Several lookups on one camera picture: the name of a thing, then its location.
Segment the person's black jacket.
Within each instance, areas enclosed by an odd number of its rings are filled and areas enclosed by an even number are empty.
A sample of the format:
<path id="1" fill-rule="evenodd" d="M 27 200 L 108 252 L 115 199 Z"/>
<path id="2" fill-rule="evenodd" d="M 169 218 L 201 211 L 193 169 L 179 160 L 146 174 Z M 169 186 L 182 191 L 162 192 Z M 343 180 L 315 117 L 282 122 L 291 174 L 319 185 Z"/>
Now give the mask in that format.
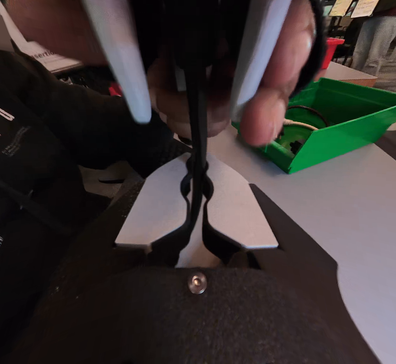
<path id="1" fill-rule="evenodd" d="M 62 257 L 110 199 L 85 190 L 61 141 L 1 85 L 1 360 L 27 326 Z"/>

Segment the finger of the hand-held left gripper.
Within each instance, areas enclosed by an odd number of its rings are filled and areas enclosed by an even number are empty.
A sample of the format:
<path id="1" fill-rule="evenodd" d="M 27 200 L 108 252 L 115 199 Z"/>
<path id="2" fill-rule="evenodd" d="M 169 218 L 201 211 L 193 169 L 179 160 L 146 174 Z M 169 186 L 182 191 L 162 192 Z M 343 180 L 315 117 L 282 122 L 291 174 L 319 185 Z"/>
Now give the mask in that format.
<path id="1" fill-rule="evenodd" d="M 241 119 L 257 92 L 292 0 L 250 0 L 230 96 L 230 119 Z"/>
<path id="2" fill-rule="evenodd" d="M 136 123 L 151 120 L 151 99 L 129 0 L 82 0 Z"/>

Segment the black framed tag sign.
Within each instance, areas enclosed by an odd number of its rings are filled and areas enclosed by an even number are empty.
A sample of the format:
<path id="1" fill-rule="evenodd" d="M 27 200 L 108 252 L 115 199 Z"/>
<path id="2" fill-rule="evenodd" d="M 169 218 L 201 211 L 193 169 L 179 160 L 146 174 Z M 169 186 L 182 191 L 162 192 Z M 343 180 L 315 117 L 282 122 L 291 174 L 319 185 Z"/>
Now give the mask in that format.
<path id="1" fill-rule="evenodd" d="M 6 0 L 0 1 L 1 50 L 20 51 L 27 54 L 39 61 L 47 70 L 54 74 L 63 73 L 82 66 L 77 60 L 64 58 L 43 48 L 34 41 L 26 40 L 8 14 L 5 7 Z"/>

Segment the person's left forearm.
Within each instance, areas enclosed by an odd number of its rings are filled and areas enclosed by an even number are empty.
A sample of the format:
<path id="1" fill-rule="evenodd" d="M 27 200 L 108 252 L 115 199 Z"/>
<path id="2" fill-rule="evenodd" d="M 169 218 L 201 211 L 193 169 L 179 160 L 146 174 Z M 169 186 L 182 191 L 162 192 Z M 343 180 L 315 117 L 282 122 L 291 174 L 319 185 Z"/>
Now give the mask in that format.
<path id="1" fill-rule="evenodd" d="M 1 51 L 0 64 L 1 84 L 44 123 L 78 165 L 105 169 L 128 162 L 147 178 L 190 152 L 155 112 L 148 124 L 140 125 L 122 97 L 68 85 L 27 55 Z"/>

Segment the green plastic bin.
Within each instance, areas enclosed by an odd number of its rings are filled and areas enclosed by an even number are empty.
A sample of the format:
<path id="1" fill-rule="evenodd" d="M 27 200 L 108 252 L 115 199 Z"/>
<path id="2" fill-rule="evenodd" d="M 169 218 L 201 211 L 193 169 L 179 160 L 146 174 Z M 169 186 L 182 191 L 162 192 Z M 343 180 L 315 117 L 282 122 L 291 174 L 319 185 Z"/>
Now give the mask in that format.
<path id="1" fill-rule="evenodd" d="M 393 92 L 321 78 L 289 101 L 282 134 L 251 147 L 287 174 L 375 143 L 396 120 Z"/>

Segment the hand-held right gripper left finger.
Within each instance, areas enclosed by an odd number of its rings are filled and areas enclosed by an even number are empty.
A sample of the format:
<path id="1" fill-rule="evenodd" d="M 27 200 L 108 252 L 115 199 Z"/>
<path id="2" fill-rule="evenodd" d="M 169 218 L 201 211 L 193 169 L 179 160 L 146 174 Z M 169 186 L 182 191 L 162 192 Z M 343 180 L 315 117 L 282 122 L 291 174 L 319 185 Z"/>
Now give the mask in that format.
<path id="1" fill-rule="evenodd" d="M 116 237 L 117 248 L 151 251 L 154 242 L 183 225 L 187 202 L 180 185 L 189 158 L 185 153 L 147 177 Z"/>

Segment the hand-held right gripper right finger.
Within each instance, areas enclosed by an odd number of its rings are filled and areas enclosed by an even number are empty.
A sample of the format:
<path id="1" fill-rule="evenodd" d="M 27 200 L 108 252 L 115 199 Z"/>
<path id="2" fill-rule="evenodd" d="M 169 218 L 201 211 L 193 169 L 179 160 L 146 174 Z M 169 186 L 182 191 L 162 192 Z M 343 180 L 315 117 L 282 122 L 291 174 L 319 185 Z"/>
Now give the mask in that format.
<path id="1" fill-rule="evenodd" d="M 278 241 L 248 181 L 229 165 L 207 155 L 203 191 L 209 225 L 243 249 L 274 249 Z"/>

